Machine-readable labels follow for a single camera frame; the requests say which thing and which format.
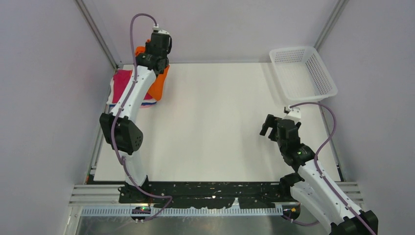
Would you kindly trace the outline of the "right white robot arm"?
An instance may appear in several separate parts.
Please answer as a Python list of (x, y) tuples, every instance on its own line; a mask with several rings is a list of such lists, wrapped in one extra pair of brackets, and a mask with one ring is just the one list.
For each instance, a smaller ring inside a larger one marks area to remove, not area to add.
[(301, 123), (268, 114), (260, 135), (277, 143), (294, 172), (279, 181), (279, 194), (306, 207), (330, 235), (376, 235), (378, 218), (364, 211), (326, 174), (314, 151), (301, 142)]

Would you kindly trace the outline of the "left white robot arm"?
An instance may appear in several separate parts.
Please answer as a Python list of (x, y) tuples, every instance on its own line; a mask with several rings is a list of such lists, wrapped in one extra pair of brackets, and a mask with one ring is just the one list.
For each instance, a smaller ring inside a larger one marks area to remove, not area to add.
[(148, 90), (169, 65), (171, 48), (171, 35), (162, 29), (154, 30), (144, 52), (135, 56), (134, 68), (118, 102), (99, 118), (105, 140), (123, 167), (125, 182), (133, 187), (131, 196), (139, 203), (149, 199), (150, 189), (143, 185), (148, 179), (139, 155), (144, 136), (136, 118)]

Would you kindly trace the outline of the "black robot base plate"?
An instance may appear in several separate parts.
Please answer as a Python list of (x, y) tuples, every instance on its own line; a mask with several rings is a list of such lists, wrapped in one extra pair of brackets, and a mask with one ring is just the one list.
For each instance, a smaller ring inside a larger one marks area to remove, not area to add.
[(272, 208), (276, 203), (294, 202), (285, 186), (278, 182), (168, 182), (146, 180), (141, 187), (152, 198), (136, 187), (119, 187), (120, 203), (145, 203), (162, 208), (167, 202), (163, 196), (172, 196), (169, 208), (222, 209), (238, 203), (244, 209)]

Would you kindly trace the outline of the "orange t shirt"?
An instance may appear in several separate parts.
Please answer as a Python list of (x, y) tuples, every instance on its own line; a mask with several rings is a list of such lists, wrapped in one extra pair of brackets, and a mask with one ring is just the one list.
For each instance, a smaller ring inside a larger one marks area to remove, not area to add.
[(168, 70), (170, 68), (168, 57), (166, 58), (166, 67), (163, 72), (156, 75), (156, 80), (147, 91), (143, 102), (160, 101), (163, 95), (164, 83), (167, 78)]

